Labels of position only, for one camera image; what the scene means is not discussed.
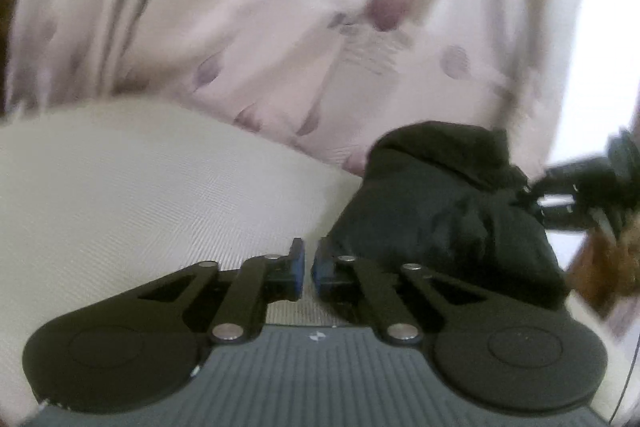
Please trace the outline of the right hand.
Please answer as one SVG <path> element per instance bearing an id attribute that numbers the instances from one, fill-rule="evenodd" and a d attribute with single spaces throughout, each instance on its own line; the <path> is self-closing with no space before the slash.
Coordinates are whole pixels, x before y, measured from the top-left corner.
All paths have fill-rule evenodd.
<path id="1" fill-rule="evenodd" d="M 567 270 L 582 300 L 605 319 L 618 300 L 639 295 L 639 213 L 620 235 L 600 227 L 590 231 Z"/>

